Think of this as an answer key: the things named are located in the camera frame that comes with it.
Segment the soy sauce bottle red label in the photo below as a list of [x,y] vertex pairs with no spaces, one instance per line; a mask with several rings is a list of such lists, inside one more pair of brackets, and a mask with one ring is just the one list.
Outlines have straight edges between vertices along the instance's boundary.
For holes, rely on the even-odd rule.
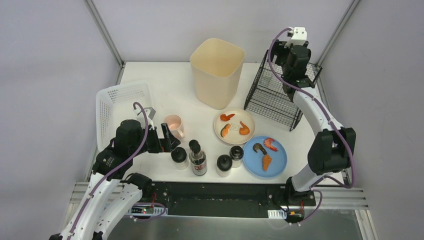
[[192,147],[189,153],[192,171],[196,176],[203,176],[207,172],[207,157],[206,153],[198,143]]

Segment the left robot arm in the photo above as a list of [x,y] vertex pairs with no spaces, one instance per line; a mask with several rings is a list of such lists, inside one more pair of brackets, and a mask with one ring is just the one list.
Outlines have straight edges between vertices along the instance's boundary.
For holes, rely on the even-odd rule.
[[180,145],[166,123],[161,124],[163,138],[156,127],[143,128],[134,119],[121,122],[115,137],[95,160],[88,187],[80,205],[66,227],[50,236],[52,240],[106,240],[129,209],[147,196],[152,180],[133,173],[124,184],[119,196],[110,205],[107,201],[124,179],[133,159],[143,153],[170,153]]

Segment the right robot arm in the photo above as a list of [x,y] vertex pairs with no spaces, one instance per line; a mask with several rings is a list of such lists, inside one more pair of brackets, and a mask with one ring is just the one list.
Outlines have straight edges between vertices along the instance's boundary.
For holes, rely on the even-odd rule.
[[354,169],[356,132],[338,122],[319,99],[315,85],[306,74],[311,57],[307,42],[295,45],[276,39],[267,54],[272,73],[315,135],[307,153],[307,165],[286,181],[283,192],[285,201],[300,204],[322,180],[330,179],[333,173]]

